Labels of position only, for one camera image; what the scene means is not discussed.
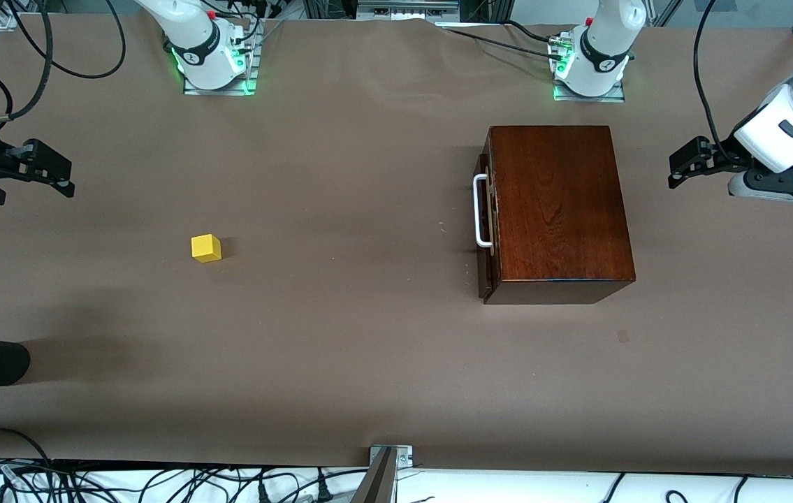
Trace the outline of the silver electronics box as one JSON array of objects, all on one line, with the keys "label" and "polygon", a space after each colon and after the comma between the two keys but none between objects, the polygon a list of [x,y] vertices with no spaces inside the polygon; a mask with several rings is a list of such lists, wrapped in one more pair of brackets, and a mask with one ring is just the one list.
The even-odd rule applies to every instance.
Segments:
[{"label": "silver electronics box", "polygon": [[356,0],[356,20],[460,22],[459,0]]}]

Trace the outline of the dark wooden drawer cabinet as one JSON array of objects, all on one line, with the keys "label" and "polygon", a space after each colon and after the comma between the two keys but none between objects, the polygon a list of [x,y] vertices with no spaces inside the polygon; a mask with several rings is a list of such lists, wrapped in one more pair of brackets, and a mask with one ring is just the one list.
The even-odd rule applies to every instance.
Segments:
[{"label": "dark wooden drawer cabinet", "polygon": [[594,305],[636,281],[611,130],[493,125],[486,305]]}]

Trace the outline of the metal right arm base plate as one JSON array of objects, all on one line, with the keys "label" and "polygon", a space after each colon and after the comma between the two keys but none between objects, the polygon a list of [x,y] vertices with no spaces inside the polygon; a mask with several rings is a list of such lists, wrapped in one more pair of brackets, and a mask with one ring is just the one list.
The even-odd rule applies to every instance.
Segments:
[{"label": "metal right arm base plate", "polygon": [[176,58],[182,74],[182,91],[196,96],[252,96],[258,86],[264,20],[253,20],[248,29],[232,24],[221,29],[219,48],[211,53],[204,66],[186,70]]}]

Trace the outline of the large table cover sheet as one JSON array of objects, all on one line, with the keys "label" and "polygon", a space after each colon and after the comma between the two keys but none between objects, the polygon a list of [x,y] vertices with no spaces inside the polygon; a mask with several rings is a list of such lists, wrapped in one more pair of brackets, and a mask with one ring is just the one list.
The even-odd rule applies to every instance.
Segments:
[{"label": "large table cover sheet", "polygon": [[[294,20],[253,96],[186,96],[146,13],[121,70],[54,73],[10,143],[0,340],[34,354],[0,426],[55,458],[793,474],[793,203],[667,187],[705,131],[690,29],[643,31],[623,104],[425,20]],[[483,305],[472,171],[492,125],[607,125],[636,282]],[[191,257],[211,233],[223,258]]]}]

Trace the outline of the yellow cube block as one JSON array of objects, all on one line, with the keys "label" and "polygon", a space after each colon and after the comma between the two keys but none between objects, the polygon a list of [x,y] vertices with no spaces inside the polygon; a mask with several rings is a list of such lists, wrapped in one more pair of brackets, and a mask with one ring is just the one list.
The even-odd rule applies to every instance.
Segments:
[{"label": "yellow cube block", "polygon": [[201,263],[220,261],[223,258],[221,240],[211,233],[191,238],[191,257]]}]

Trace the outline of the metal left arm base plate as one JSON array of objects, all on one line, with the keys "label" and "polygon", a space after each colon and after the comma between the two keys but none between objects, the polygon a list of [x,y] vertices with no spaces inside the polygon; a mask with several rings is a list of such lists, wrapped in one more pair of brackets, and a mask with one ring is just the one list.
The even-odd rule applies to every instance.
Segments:
[{"label": "metal left arm base plate", "polygon": [[584,96],[573,92],[566,82],[553,83],[553,99],[556,101],[573,101],[582,103],[609,103],[609,104],[622,104],[624,103],[624,89],[623,82],[616,82],[611,86],[609,92],[600,96]]}]

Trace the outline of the wooden drawer with white handle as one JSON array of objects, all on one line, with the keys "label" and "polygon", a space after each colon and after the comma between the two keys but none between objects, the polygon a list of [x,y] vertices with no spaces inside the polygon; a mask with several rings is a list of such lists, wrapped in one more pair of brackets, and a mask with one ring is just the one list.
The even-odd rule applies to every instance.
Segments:
[{"label": "wooden drawer with white handle", "polygon": [[486,154],[477,157],[472,179],[473,226],[477,257],[477,290],[482,300],[489,299],[494,290],[495,238],[490,207],[489,161]]}]

